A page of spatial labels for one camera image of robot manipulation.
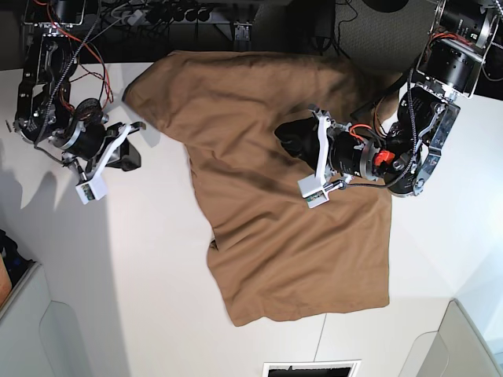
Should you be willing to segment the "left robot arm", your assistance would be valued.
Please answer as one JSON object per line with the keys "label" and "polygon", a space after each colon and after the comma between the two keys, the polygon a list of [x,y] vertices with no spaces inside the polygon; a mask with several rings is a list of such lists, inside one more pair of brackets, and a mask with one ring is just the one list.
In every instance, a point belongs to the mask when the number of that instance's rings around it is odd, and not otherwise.
{"label": "left robot arm", "polygon": [[499,1],[440,1],[428,40],[413,66],[385,90],[406,89],[389,130],[349,123],[310,106],[310,116],[280,125],[275,136],[312,174],[298,183],[309,207],[348,188],[386,189],[416,196],[439,163],[459,115],[458,97],[471,97],[502,22]]}

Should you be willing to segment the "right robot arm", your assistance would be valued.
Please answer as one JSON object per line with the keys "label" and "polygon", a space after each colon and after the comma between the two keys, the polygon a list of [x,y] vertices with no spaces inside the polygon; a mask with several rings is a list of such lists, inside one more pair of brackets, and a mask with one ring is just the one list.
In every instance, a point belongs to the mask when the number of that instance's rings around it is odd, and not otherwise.
{"label": "right robot arm", "polygon": [[14,130],[55,163],[73,168],[80,182],[105,167],[124,172],[141,167],[141,155],[127,138],[145,124],[108,124],[105,106],[113,94],[107,72],[98,76],[99,97],[71,103],[82,50],[104,62],[90,41],[101,13],[100,1],[29,1],[22,20],[28,37]]}

